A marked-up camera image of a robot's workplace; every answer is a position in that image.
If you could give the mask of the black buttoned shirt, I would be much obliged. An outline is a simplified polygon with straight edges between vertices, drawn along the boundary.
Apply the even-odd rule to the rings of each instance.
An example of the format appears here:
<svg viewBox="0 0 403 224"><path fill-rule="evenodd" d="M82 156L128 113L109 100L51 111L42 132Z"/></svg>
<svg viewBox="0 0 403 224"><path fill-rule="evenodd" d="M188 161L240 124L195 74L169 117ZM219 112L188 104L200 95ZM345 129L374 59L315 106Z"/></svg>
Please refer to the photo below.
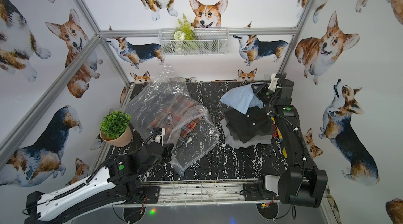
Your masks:
<svg viewBox="0 0 403 224"><path fill-rule="evenodd" d="M257 135L273 135L273 121L265 109L249 108L244 115L237 110L227 107L222 110L227 121L227 127L235 133L239 140L246 143Z"/></svg>

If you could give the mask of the light blue shirt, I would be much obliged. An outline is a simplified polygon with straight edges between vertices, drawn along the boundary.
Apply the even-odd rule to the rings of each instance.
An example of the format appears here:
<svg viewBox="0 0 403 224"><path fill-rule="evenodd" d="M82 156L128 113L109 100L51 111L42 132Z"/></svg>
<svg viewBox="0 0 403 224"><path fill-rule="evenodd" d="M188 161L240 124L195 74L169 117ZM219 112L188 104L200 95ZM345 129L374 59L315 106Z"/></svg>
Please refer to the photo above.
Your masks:
<svg viewBox="0 0 403 224"><path fill-rule="evenodd" d="M233 88L226 92L220 102L232 107L238 112L246 115L249 108L258 107L263 109L263 102L258 99L252 84Z"/></svg>

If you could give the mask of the multicolour tartan plaid shirt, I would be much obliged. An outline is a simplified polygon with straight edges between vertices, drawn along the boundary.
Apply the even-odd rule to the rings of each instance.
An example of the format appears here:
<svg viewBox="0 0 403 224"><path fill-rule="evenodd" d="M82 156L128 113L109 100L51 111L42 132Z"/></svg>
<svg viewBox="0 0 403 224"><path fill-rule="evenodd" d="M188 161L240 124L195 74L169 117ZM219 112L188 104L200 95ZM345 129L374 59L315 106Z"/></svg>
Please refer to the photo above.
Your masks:
<svg viewBox="0 0 403 224"><path fill-rule="evenodd" d="M177 94L167 108L150 123L149 128L162 128L169 137L174 127L184 118L185 114L198 103L189 96Z"/></svg>

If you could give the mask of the clear plastic vacuum bag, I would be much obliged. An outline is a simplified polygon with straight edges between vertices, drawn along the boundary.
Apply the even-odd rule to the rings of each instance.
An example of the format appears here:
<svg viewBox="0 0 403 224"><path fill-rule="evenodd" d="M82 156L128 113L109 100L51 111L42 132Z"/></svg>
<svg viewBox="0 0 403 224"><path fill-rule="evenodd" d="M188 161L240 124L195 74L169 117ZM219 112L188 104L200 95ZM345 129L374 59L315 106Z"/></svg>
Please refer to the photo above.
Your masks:
<svg viewBox="0 0 403 224"><path fill-rule="evenodd" d="M163 130L163 143L173 144L171 166L181 176L219 140L208 109L191 97L187 86L172 67L165 66L126 108L143 140L157 128Z"/></svg>

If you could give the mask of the red black plaid shirt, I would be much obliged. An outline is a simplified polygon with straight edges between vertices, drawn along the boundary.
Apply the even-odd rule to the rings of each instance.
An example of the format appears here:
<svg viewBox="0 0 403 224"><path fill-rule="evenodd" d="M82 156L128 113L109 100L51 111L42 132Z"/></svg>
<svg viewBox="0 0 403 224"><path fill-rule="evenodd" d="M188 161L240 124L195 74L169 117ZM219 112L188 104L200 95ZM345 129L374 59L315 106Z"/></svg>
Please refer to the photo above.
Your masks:
<svg viewBox="0 0 403 224"><path fill-rule="evenodd" d="M278 137L277 127L274 123L272 124L272 127L273 127L273 138L277 138Z"/></svg>

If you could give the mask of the grey shirt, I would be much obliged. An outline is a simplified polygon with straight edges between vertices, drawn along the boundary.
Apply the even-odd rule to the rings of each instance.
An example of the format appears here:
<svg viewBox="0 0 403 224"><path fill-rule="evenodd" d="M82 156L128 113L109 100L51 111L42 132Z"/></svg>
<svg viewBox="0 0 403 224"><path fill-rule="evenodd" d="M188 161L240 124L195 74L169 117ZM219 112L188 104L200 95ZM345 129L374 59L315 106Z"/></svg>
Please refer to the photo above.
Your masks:
<svg viewBox="0 0 403 224"><path fill-rule="evenodd" d="M224 137L225 137L225 143L227 145L229 145L232 148L235 148L237 150L239 150L240 148L248 148L252 145L256 145L256 144L271 144L272 141L272 135L257 135L255 137L253 137L252 139L250 139L249 141L247 141L246 143L243 143L241 140L239 139L235 139L235 133L233 133L232 131L230 131L227 127L227 121L226 119L222 119L220 121L221 127L223 129L224 132Z"/></svg>

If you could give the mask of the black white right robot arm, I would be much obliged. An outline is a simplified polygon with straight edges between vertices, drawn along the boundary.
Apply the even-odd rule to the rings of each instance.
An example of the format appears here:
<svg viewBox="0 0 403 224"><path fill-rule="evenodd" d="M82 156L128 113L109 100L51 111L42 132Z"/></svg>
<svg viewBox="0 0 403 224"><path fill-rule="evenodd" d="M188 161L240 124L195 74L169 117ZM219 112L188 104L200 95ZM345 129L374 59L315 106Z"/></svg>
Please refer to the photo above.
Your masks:
<svg viewBox="0 0 403 224"><path fill-rule="evenodd" d="M266 190L276 193L283 204L318 208L328 177L309 154L300 129L300 116L291 104L293 87L294 82L288 80L286 74L273 74L269 83L252 86L282 139L280 153L287 163L280 176L266 175L263 184Z"/></svg>

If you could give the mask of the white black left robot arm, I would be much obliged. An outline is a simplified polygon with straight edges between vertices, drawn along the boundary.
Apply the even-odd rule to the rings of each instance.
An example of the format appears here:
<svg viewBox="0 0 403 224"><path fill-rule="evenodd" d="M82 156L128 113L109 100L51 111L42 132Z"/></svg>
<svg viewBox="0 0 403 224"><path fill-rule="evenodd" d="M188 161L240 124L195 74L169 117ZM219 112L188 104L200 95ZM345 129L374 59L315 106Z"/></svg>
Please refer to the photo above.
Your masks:
<svg viewBox="0 0 403 224"><path fill-rule="evenodd" d="M52 193L27 196L27 224L63 224L92 211L124 203L145 203L152 197L141 177L172 159L173 144L165 144L164 128L153 128L137 150L103 161L88 177Z"/></svg>

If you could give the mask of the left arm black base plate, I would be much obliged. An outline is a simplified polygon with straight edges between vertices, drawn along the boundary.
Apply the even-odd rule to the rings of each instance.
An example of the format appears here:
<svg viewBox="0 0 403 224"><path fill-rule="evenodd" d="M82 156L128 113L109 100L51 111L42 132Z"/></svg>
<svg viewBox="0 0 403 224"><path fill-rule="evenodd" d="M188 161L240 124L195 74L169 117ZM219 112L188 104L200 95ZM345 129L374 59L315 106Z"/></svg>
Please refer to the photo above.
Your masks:
<svg viewBox="0 0 403 224"><path fill-rule="evenodd" d="M141 189L136 189L125 203L130 205L142 205L143 203L156 204L158 202L160 189L159 186L146 186Z"/></svg>

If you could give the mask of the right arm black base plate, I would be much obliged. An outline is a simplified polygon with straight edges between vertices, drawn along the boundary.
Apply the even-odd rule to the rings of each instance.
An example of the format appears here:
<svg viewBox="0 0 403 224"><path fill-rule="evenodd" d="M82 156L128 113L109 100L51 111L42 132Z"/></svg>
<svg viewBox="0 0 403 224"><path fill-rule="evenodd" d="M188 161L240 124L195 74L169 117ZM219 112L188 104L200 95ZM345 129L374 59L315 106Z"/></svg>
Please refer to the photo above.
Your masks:
<svg viewBox="0 0 403 224"><path fill-rule="evenodd" d="M239 192L245 201L279 201L279 196L272 191L266 190L259 184L243 184L242 190Z"/></svg>

